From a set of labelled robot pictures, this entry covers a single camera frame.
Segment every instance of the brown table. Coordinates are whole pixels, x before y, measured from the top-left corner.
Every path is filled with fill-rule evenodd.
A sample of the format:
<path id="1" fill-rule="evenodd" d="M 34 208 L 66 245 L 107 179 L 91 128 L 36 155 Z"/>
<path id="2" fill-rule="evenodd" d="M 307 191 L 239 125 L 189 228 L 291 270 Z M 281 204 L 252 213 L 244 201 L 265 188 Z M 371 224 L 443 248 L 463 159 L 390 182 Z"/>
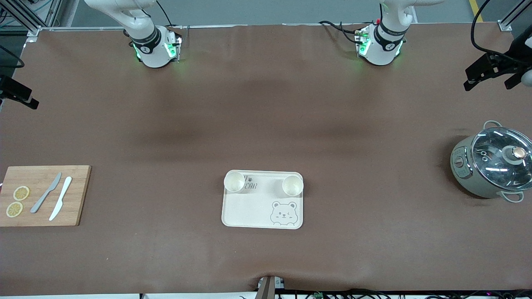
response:
<path id="1" fill-rule="evenodd" d="M 494 23 L 478 42 L 504 51 Z M 41 32 L 6 103 L 9 165 L 87 164 L 79 227 L 2 228 L 0 295 L 287 288 L 532 287 L 532 193 L 481 200 L 453 146 L 495 119 L 532 136 L 531 91 L 465 92 L 468 24 L 413 25 L 387 67 L 318 26 L 193 29 L 182 61 L 138 63 L 120 31 Z M 305 178 L 299 230 L 222 224 L 230 169 Z"/>

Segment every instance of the gray knife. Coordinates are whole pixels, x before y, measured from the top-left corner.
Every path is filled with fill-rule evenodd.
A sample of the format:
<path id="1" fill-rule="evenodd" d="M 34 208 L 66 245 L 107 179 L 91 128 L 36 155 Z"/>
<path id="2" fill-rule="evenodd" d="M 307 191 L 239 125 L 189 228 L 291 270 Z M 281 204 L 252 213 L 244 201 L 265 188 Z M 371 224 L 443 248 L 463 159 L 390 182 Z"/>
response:
<path id="1" fill-rule="evenodd" d="M 53 191 L 55 187 L 57 187 L 57 185 L 59 184 L 59 180 L 61 180 L 61 173 L 57 174 L 57 176 L 55 177 L 50 187 L 48 187 L 48 190 L 46 190 L 46 192 L 44 192 L 44 194 L 39 198 L 39 200 L 35 203 L 35 205 L 33 205 L 33 207 L 30 210 L 31 213 L 37 213 L 37 211 L 39 211 L 39 208 L 43 204 L 44 199 L 46 199 L 48 194 L 51 191 Z"/>

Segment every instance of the rectangular tray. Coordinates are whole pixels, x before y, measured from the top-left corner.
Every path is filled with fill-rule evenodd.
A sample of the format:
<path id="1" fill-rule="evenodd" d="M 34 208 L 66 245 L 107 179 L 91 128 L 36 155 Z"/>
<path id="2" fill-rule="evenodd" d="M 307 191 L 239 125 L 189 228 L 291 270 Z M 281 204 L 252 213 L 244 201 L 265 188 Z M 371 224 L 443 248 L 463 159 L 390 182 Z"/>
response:
<path id="1" fill-rule="evenodd" d="M 224 188 L 224 225 L 276 229 L 298 229 L 303 225 L 303 192 L 291 197 L 282 190 L 282 181 L 286 177 L 297 176 L 303 180 L 301 174 L 284 171 L 235 171 L 244 175 L 246 183 L 239 193 L 232 193 Z"/>

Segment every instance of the white round cup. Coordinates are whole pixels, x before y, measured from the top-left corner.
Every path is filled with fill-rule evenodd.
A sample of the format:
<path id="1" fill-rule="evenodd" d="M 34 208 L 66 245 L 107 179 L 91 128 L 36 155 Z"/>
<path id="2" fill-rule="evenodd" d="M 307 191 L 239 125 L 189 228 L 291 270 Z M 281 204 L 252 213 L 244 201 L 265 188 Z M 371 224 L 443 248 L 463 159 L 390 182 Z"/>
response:
<path id="1" fill-rule="evenodd" d="M 229 192 L 239 192 L 244 188 L 245 178 L 244 175 L 238 171 L 229 171 L 226 177 L 223 179 L 223 186 Z"/>
<path id="2" fill-rule="evenodd" d="M 297 196 L 303 192 L 303 180 L 297 176 L 286 177 L 282 181 L 282 190 L 288 196 Z"/>

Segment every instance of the knife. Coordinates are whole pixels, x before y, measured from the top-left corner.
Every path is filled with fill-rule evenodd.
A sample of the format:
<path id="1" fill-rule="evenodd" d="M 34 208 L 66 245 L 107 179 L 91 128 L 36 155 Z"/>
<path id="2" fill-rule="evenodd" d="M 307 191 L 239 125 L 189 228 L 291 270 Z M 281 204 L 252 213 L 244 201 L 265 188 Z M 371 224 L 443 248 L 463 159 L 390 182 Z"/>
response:
<path id="1" fill-rule="evenodd" d="M 72 181 L 72 177 L 66 177 L 65 183 L 63 184 L 63 189 L 61 190 L 61 194 L 59 195 L 59 199 L 57 200 L 57 203 L 55 204 L 54 211 L 52 212 L 52 215 L 50 215 L 49 221 L 54 220 L 54 218 L 57 216 L 61 208 L 63 207 L 63 197 L 65 196 L 65 193 L 67 192 L 68 187 L 70 186 L 70 182 Z"/>
<path id="2" fill-rule="evenodd" d="M 59 184 L 60 179 L 61 179 L 61 173 L 58 173 L 54 181 L 50 185 L 50 187 L 48 187 L 48 190 L 44 192 L 44 194 L 39 198 L 39 200 L 35 203 L 35 205 L 33 205 L 33 207 L 30 210 L 31 213 L 35 214 L 37 213 L 37 211 L 39 211 L 39 208 L 43 204 L 44 199 L 48 196 L 48 193 L 52 192 L 55 189 L 55 187 L 57 187 L 57 184 Z"/>

